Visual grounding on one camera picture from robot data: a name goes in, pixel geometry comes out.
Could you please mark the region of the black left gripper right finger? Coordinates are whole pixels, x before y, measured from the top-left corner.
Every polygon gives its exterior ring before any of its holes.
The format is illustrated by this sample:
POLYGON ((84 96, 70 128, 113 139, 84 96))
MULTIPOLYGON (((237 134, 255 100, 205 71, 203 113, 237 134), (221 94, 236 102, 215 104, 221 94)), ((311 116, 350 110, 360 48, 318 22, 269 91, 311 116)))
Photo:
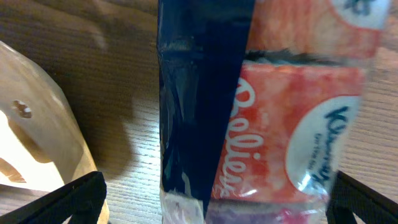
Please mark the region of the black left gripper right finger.
POLYGON ((397 203, 339 171, 326 210, 328 224, 397 224, 397 203))

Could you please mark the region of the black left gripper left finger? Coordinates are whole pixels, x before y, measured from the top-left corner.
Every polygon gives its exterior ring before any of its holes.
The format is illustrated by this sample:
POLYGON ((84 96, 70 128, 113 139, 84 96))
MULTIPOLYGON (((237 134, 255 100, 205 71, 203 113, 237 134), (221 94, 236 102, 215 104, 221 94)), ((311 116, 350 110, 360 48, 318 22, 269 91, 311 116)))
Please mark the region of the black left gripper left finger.
POLYGON ((106 183, 93 171, 1 216, 1 224, 96 224, 106 199, 106 183))

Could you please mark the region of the Kleenex tissue multipack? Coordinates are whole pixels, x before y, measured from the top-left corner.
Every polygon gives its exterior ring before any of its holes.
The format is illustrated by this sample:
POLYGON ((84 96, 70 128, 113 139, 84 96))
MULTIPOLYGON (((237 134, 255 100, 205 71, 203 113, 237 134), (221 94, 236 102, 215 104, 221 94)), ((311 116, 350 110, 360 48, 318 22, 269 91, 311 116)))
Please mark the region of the Kleenex tissue multipack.
POLYGON ((390 0, 160 0, 164 223, 317 223, 390 0))

